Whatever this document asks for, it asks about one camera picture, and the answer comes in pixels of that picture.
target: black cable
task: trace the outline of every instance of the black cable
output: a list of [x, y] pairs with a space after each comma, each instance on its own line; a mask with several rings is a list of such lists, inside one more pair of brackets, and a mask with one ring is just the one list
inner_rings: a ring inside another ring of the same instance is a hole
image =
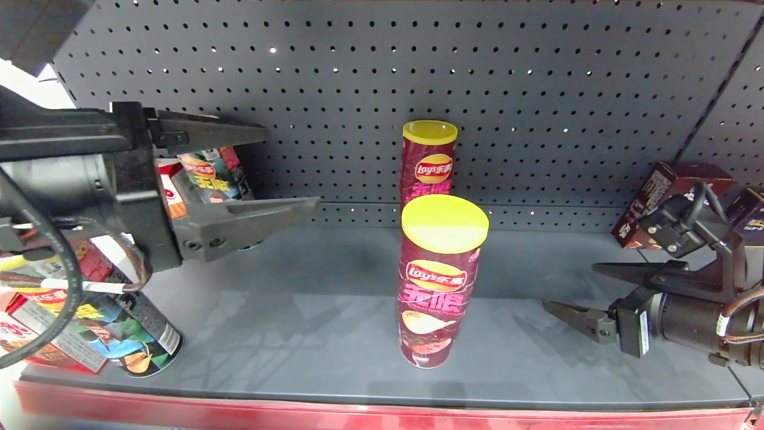
[[0, 191], [12, 205], [27, 217], [27, 220], [34, 225], [34, 229], [50, 241], [51, 247], [61, 259], [61, 264], [66, 271], [66, 279], [69, 281], [69, 288], [66, 290], [66, 301], [63, 303], [63, 308], [50, 327], [28, 344], [0, 357], [0, 369], [2, 369], [38, 352], [55, 339], [66, 328], [69, 322], [72, 321], [79, 304], [83, 301], [83, 274], [74, 249], [66, 241], [60, 230], [54, 226], [47, 215], [34, 206], [2, 167], [0, 167]]
[[708, 202], [711, 204], [711, 209], [714, 210], [716, 215], [718, 215], [722, 221], [725, 223], [729, 222], [727, 215], [724, 213], [724, 208], [719, 201], [719, 197], [714, 194], [714, 191], [711, 190], [711, 187], [709, 187], [708, 184], [703, 181], [695, 182], [695, 185], [692, 188], [692, 192], [694, 194], [692, 208], [688, 210], [688, 212], [685, 214], [685, 217], [681, 220], [681, 224], [684, 228], [687, 230], [692, 230], [692, 226], [698, 220], [698, 216], [700, 215], [701, 210], [703, 209], [703, 204], [706, 200], [708, 200]]
[[724, 208], [721, 205], [721, 202], [719, 201], [719, 197], [714, 193], [713, 190], [711, 190], [711, 187], [708, 186], [705, 182], [701, 182], [703, 184], [703, 188], [706, 191], [706, 199], [711, 202], [711, 208], [714, 209], [714, 212], [716, 212], [716, 215], [719, 216], [719, 218], [722, 219], [725, 223], [729, 223], [730, 221], [727, 219], [727, 214], [724, 213]]
[[701, 182], [695, 182], [695, 185], [692, 188], [692, 193], [694, 194], [692, 207], [681, 220], [682, 226], [687, 230], [692, 230], [692, 226], [695, 225], [695, 221], [698, 220], [698, 216], [703, 209], [703, 202], [706, 200], [706, 189], [703, 188]]

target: gray shelf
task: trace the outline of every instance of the gray shelf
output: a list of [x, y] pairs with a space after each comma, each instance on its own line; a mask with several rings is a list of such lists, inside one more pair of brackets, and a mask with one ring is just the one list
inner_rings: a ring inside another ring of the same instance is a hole
[[609, 235], [492, 232], [449, 360], [400, 355], [394, 318], [400, 231], [299, 227], [255, 251], [162, 272], [147, 294], [185, 334], [172, 366], [145, 380], [29, 367], [23, 380], [92, 389], [412, 406], [644, 410], [746, 404], [726, 369], [656, 344], [641, 360], [598, 346], [540, 298], [605, 307], [631, 285], [594, 262], [643, 261]]

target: lay's chip can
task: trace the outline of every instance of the lay's chip can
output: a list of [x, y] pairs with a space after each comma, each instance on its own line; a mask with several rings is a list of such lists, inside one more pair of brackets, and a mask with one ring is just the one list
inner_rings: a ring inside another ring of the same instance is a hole
[[400, 205], [429, 194], [449, 194], [458, 129], [443, 121], [412, 121], [403, 127]]
[[429, 369], [448, 358], [464, 320], [488, 235], [485, 212], [459, 197], [417, 197], [401, 213], [400, 350]]

